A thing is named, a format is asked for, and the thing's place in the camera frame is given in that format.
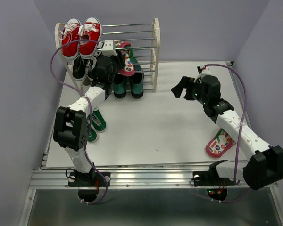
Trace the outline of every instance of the table surface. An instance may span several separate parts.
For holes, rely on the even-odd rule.
[[[171,88],[182,76],[196,77],[197,66],[210,62],[165,62],[159,64],[156,93],[144,93],[134,99],[127,93],[123,99],[112,94],[98,107],[107,129],[98,133],[95,143],[88,143],[87,152],[97,166],[148,165],[190,162],[212,162],[205,146],[219,127],[208,118],[197,101],[186,101],[182,94],[174,98]],[[239,115],[242,113],[231,76],[227,69],[210,67],[221,83],[221,96],[229,101]],[[72,84],[68,75],[65,81]],[[60,106],[78,99],[68,87],[62,90]],[[235,146],[219,160],[234,160]],[[245,160],[242,151],[239,160]],[[46,167],[72,167],[66,151],[53,140],[50,143]]]

